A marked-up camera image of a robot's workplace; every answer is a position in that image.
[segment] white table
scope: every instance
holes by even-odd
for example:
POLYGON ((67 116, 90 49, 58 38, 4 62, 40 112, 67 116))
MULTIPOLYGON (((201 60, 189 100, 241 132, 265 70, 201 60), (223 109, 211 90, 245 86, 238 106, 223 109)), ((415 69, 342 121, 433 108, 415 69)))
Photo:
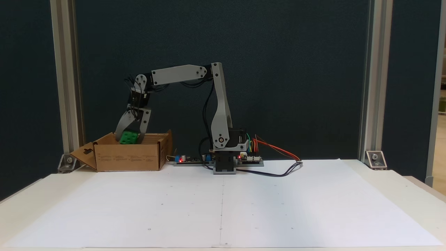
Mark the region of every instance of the white table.
MULTIPOLYGON (((385 197, 400 207, 424 229, 443 243, 446 243, 446 203, 445 198, 431 188, 416 180, 410 181, 394 171, 373 171, 357 160, 344 160, 355 172, 362 176, 385 197)), ((88 167, 70 174, 52 174, 0 204, 0 246, 12 236, 27 227, 52 206, 63 200, 70 192, 81 186, 96 173, 88 167)), ((88 250, 129 250, 121 248, 87 248, 88 250)), ((367 248, 295 248, 300 251, 335 251, 335 250, 443 250, 446 246, 437 247, 367 247, 367 248)), ((2 250, 44 250, 43 248, 3 248, 2 250)), ((181 251, 193 249, 182 248, 181 251)))

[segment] gray robotic arm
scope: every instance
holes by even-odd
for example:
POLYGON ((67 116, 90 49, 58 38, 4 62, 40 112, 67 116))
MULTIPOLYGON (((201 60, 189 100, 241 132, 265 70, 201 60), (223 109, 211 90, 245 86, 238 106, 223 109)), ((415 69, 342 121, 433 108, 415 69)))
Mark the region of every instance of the gray robotic arm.
POLYGON ((132 93, 127 111, 121 117, 116 128, 116 140, 119 141, 123 132, 133 124, 134 128, 139 129, 137 142, 141 143, 147 131, 151 113, 151 109, 147 106, 150 94, 159 90, 157 86, 190 80, 213 80, 214 82, 217 94, 217 110, 211 124, 215 155, 214 173, 235 173, 235 162, 231 160, 240 151, 245 151, 249 142, 243 129, 232 128, 231 112, 226 98, 221 63, 212 63, 205 66, 183 65, 153 70, 148 74, 139 74, 131 88, 132 93), (218 162, 222 159, 225 161, 219 165, 218 162))

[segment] green block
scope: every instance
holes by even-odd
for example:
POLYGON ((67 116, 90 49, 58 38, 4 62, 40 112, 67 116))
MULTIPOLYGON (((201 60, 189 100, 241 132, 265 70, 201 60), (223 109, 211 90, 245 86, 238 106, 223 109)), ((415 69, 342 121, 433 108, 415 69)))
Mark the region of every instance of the green block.
POLYGON ((119 143, 124 145, 132 145, 136 144, 136 141, 138 140, 138 134, 130 131, 124 131, 121 136, 121 140, 119 143))

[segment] cardboard box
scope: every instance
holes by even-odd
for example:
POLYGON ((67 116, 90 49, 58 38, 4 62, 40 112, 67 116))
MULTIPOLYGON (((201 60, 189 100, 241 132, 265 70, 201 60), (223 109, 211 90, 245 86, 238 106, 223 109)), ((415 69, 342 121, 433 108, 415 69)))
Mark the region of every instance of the cardboard box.
POLYGON ((172 132, 146 134, 141 144, 121 145, 109 133, 71 152, 98 172, 158 171, 172 154, 172 132))

